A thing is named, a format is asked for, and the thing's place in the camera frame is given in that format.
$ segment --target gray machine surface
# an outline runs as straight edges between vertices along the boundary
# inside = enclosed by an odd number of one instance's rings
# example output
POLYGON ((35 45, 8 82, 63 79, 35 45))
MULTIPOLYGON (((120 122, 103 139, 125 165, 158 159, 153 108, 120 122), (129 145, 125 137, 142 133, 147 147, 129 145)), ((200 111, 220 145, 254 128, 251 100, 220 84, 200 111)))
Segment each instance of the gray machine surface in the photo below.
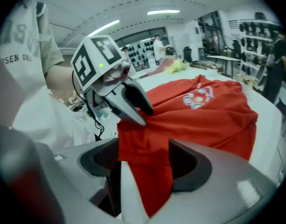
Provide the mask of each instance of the gray machine surface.
MULTIPOLYGON (((47 145, 34 145, 25 135, 3 129, 0 132, 0 174, 11 187, 15 180, 20 180, 30 170, 40 173, 42 183, 36 186, 37 192, 44 193, 48 200, 46 208, 53 210, 47 214, 58 216, 56 220, 60 220, 62 215, 64 223, 70 224, 121 223, 88 201, 102 189, 105 178, 92 176, 79 162, 86 152, 111 141, 102 140, 53 154, 47 145)), ((206 156, 211 162, 212 173, 195 191, 172 192, 167 203, 148 221, 149 224, 247 223, 276 190, 268 178, 236 155, 189 142, 173 142, 184 150, 193 149, 206 156), (249 180, 260 196, 252 207, 248 207, 237 189, 237 183, 244 180, 249 180)), ((25 181, 26 187, 37 184, 33 179, 25 181)))

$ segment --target person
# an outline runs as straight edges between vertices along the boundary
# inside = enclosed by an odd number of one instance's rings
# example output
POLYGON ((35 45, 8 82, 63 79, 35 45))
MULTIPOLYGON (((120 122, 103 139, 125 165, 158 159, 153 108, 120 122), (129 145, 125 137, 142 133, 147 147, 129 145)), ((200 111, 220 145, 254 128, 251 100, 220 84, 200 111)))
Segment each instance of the person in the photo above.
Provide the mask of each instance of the person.
POLYGON ((127 60, 128 63, 130 64, 129 76, 133 76, 134 74, 136 74, 136 70, 135 70, 135 68, 134 68, 134 65, 133 65, 133 63, 132 63, 131 58, 129 57, 129 50, 128 50, 128 48, 127 48, 127 47, 123 47, 123 48, 122 48, 122 52, 123 52, 123 54, 124 54, 124 56, 125 56, 125 60, 127 60))
MULTIPOLYGON (((34 142, 47 144, 53 151, 95 141, 94 133, 49 95, 48 88, 74 90, 72 68, 59 66, 63 61, 46 5, 37 0, 19 1, 0 31, 1 67, 16 82, 18 87, 13 90, 20 89, 25 95, 12 123, 7 125, 34 142)), ((80 89, 76 77, 74 83, 80 89)), ((15 102, 16 97, 9 98, 8 105, 0 105, 0 113, 13 112, 9 107, 15 102)))
POLYGON ((274 43, 274 64, 267 66, 267 80, 263 91, 263 96, 272 103, 275 102, 280 91, 285 72, 286 36, 283 31, 279 31, 274 43))
POLYGON ((166 48, 163 46, 162 37, 159 34, 155 34, 155 40, 153 42, 153 51, 154 56, 158 64, 160 65, 161 62, 165 59, 165 50, 166 48))

